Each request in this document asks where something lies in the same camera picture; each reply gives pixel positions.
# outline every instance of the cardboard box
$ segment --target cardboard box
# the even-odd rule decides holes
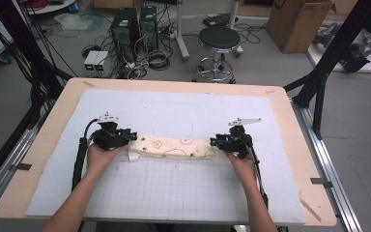
[[[332,6],[331,0],[275,0],[267,31],[282,52],[306,52]]]
[[[116,13],[119,8],[135,8],[139,13],[144,0],[95,0],[95,8]]]

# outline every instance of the forearm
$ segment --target forearm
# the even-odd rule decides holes
[[[98,177],[85,175],[41,231],[77,231]]]
[[[248,204],[249,227],[251,232],[276,231],[268,209],[256,185],[244,187]]]

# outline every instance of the computer tower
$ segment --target computer tower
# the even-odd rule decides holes
[[[118,57],[124,55],[128,62],[136,61],[141,44],[137,43],[136,45],[140,39],[140,30],[135,8],[118,9],[110,31]]]
[[[143,6],[140,12],[140,31],[143,37],[143,49],[151,51],[158,49],[157,7]]]

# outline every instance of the table leg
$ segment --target table leg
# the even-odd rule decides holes
[[[176,41],[179,45],[180,51],[182,52],[182,61],[185,62],[189,59],[188,50],[186,49],[185,41],[183,40],[183,28],[182,28],[182,5],[183,0],[177,0],[177,32],[175,32]]]

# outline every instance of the hand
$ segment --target hand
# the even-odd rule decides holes
[[[89,146],[87,151],[87,170],[88,174],[95,174],[99,177],[104,170],[109,166],[114,157],[120,154],[126,146],[115,148],[110,151],[104,151],[96,143]]]
[[[240,159],[234,154],[230,152],[224,151],[225,156],[231,161],[234,167],[234,172],[236,173],[237,177],[240,179],[243,188],[246,189],[247,187],[256,187],[257,183],[257,176],[255,172],[255,166],[249,157],[245,157],[244,159]]]

